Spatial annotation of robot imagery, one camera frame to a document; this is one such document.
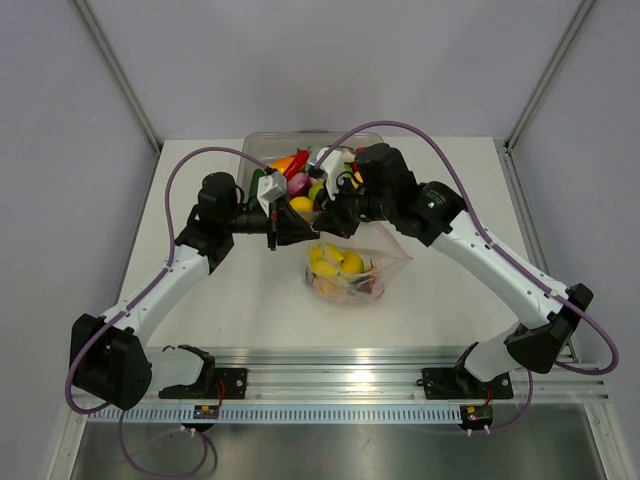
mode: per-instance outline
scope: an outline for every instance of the white wall panel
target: white wall panel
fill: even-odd
[[[164,138],[506,135],[578,0],[91,0]]]
[[[71,326],[110,305],[154,160],[70,2],[0,15],[0,470],[35,479]]]
[[[611,398],[640,458],[640,3],[599,2],[516,151],[551,266],[584,282],[591,308],[620,347],[607,377]],[[608,349],[578,328],[586,360]]]

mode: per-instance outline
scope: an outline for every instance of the robotic arm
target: robotic arm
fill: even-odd
[[[418,184],[401,153],[387,144],[373,145],[356,156],[363,179],[359,188],[339,182],[340,162],[328,157],[311,174],[327,177],[327,188],[316,197],[321,213],[313,227],[291,209],[284,197],[284,178],[273,170],[261,179],[258,204],[238,203],[233,177],[206,177],[187,226],[176,238],[174,261],[158,281],[157,273],[137,292],[103,313],[83,315],[74,324],[71,362],[104,319],[127,311],[82,359],[73,384],[124,410],[135,406],[152,387],[181,391],[181,398],[204,398],[215,392],[215,359],[197,348],[179,346],[149,363],[144,346],[166,314],[194,285],[213,273],[233,247],[233,235],[266,234],[267,245],[286,246],[329,232],[348,238],[362,222],[387,220],[403,235],[418,239],[469,270],[517,315],[519,324],[487,342],[474,343],[446,375],[436,379],[447,398],[485,398],[495,378],[524,367],[547,373],[575,331],[580,317],[552,298],[560,295],[584,310],[593,298],[582,284],[563,283],[520,258],[499,240],[487,245],[476,230],[464,200],[440,182]],[[539,277],[554,295],[546,295],[497,254],[504,250]],[[132,305],[140,292],[150,289]]]

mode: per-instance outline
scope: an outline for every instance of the gray floor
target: gray floor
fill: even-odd
[[[503,407],[498,419],[513,416]],[[87,426],[72,478],[142,479],[122,463],[115,424]],[[134,451],[167,425],[127,425]],[[208,434],[210,457],[200,475],[216,480],[387,479],[604,479],[580,407],[540,406],[511,431],[489,437],[451,434],[451,426],[217,425]],[[146,468],[170,475],[200,458],[200,442],[186,434],[161,440],[136,456]]]

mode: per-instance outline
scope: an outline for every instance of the bag of fruit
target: bag of fruit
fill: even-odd
[[[412,260],[379,223],[363,224],[349,240],[323,234],[307,249],[305,281],[318,294],[343,303],[371,303]]]

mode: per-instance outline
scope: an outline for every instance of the metal grate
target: metal grate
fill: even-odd
[[[455,405],[225,405],[218,420],[194,418],[193,405],[144,404],[129,410],[127,423],[236,424],[452,424],[460,423]],[[121,411],[107,407],[90,422],[117,422]]]

